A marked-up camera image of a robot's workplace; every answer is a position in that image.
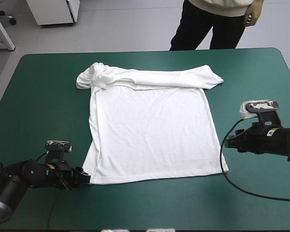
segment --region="white label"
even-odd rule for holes
[[[279,128],[272,128],[272,129],[270,129],[269,132],[267,132],[266,136],[271,137],[271,136],[274,134],[274,132],[275,132],[276,130],[278,130],[278,129],[279,129]]]

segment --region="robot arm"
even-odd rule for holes
[[[290,128],[283,128],[277,114],[276,101],[246,101],[240,107],[244,119],[258,117],[247,130],[237,130],[225,141],[225,147],[238,152],[276,154],[290,161]]]
[[[71,145],[63,141],[47,141],[45,163],[26,160],[0,169],[0,224],[8,221],[28,188],[78,188],[90,182],[82,168],[72,168],[63,159]]]

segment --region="white sweater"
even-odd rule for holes
[[[189,0],[196,7],[222,16],[243,16],[253,0]]]

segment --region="folded sleeve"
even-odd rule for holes
[[[107,89],[116,85],[162,86],[162,87],[195,87],[211,89],[223,82],[208,65],[184,71],[140,71],[109,67],[102,63],[94,63],[77,77],[77,88],[86,89],[92,85]]]

